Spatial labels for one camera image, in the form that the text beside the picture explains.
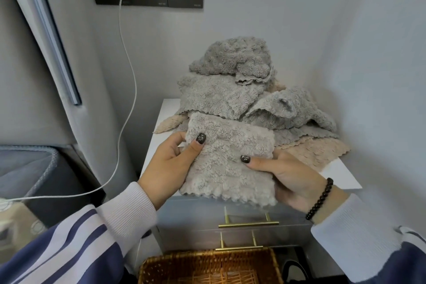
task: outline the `white charging cable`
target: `white charging cable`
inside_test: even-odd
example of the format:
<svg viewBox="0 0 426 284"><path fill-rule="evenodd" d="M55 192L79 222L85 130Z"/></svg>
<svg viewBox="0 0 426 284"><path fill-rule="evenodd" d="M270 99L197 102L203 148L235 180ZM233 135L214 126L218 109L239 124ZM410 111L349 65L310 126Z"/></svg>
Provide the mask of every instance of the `white charging cable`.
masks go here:
<svg viewBox="0 0 426 284"><path fill-rule="evenodd" d="M106 183L104 183L99 188L97 188L95 190L92 190L90 192L80 193L80 194L75 194L75 195L40 195L38 197L17 197L17 198L13 198L13 199L7 199L7 200L2 201L2 202L31 200L31 199L60 198L60 197L81 197L83 195L88 195L88 194L91 194L93 192L96 192L97 190L102 189L104 186L106 186L112 180L112 178L114 177L115 173L117 172L118 163L120 163L120 140L121 140L121 135L123 134L123 130L124 130L125 126L127 125L127 122L129 121L130 116L132 115L133 109L135 108L136 97L138 95L138 86L136 85L135 71L133 70L132 62L130 61L130 57L129 57L129 54L128 54L127 49L126 49L126 45L124 44L123 34L121 32L121 3L122 2L123 2L123 0L120 0L120 2L118 4L118 29L120 30L121 43L123 43L123 47L124 47L124 50L126 52L127 60L129 60L130 68L132 69L132 73L133 73L133 81L135 82L135 98L133 99L132 109L130 110L129 115L126 118L126 121L124 122L123 127L121 127L120 134L118 134L118 141L117 141L117 164L115 164L114 172L112 173L111 177L109 178L109 180Z"/></svg>

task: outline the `white ribbed cuff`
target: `white ribbed cuff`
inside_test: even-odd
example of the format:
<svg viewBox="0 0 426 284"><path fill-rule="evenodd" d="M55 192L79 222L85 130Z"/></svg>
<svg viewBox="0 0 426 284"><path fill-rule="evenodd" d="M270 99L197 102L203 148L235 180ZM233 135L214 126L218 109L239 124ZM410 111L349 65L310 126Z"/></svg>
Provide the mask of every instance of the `white ribbed cuff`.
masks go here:
<svg viewBox="0 0 426 284"><path fill-rule="evenodd" d="M355 194L311 232L351 282L376 276L401 248L401 235Z"/></svg>
<svg viewBox="0 0 426 284"><path fill-rule="evenodd" d="M131 182L123 192L96 210L123 256L157 223L156 209L136 182Z"/></svg>

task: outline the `woven basket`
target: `woven basket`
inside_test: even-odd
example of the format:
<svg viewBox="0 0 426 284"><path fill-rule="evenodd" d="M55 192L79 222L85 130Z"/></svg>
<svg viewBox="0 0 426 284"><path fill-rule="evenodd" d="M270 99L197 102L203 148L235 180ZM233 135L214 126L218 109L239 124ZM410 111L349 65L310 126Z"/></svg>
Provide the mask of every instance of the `woven basket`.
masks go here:
<svg viewBox="0 0 426 284"><path fill-rule="evenodd" d="M283 284L270 248L176 252L148 258L139 284Z"/></svg>

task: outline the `striped sleeve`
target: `striped sleeve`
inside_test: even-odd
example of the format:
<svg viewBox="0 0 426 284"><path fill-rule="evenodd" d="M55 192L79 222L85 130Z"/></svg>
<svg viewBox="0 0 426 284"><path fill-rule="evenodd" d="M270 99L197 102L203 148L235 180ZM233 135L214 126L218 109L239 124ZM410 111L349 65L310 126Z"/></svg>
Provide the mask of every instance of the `striped sleeve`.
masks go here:
<svg viewBox="0 0 426 284"><path fill-rule="evenodd" d="M352 194L312 234L353 283L426 284L426 240Z"/></svg>
<svg viewBox="0 0 426 284"><path fill-rule="evenodd" d="M0 268L0 282L118 283L123 256L155 223L154 206L133 182L99 208L85 206L21 249Z"/></svg>

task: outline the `fingernail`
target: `fingernail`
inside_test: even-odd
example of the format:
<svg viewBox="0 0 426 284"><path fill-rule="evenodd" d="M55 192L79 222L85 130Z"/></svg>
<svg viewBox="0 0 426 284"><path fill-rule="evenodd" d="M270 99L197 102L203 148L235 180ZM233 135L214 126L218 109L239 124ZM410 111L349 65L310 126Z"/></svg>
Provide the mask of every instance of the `fingernail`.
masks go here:
<svg viewBox="0 0 426 284"><path fill-rule="evenodd" d="M206 141L206 134L200 133L200 135L197 136L197 142L200 144L204 144L204 142Z"/></svg>
<svg viewBox="0 0 426 284"><path fill-rule="evenodd" d="M250 156L248 156L248 155L241 155L241 161L243 162L243 163L250 163Z"/></svg>

